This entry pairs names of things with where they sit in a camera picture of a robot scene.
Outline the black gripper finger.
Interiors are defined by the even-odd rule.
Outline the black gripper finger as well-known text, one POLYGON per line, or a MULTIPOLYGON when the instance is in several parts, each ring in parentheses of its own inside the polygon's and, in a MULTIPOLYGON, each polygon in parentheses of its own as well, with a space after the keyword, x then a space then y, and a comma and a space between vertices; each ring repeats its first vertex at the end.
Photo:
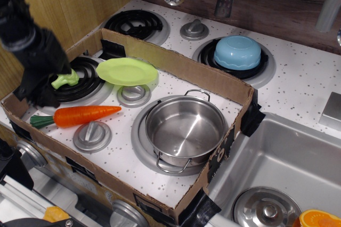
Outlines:
POLYGON ((13 94, 19 101, 26 99, 28 102, 33 102, 34 96, 34 85, 33 84, 20 84, 14 91, 13 94))
POLYGON ((35 89, 35 105, 53 108, 60 106, 60 102, 57 100, 51 85, 44 84, 35 89))

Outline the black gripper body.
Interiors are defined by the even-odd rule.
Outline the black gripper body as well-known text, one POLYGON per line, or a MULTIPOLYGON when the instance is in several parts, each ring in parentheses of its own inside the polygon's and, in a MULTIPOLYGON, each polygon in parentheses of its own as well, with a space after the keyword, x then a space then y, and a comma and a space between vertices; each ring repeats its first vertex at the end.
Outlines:
POLYGON ((32 44, 13 54, 24 67, 21 84, 33 84, 33 96, 37 87, 50 85, 51 76, 71 73, 64 49, 54 33, 47 29, 40 29, 32 44))

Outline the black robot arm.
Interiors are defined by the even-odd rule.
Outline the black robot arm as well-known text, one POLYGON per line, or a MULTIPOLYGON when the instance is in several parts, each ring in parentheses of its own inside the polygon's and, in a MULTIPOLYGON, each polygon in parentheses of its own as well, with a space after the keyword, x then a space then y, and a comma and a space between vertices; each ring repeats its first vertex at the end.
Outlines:
POLYGON ((58 108, 49 78, 70 74, 68 57, 55 34, 35 24, 25 0, 1 0, 1 45, 24 67, 18 100, 33 106, 58 108))

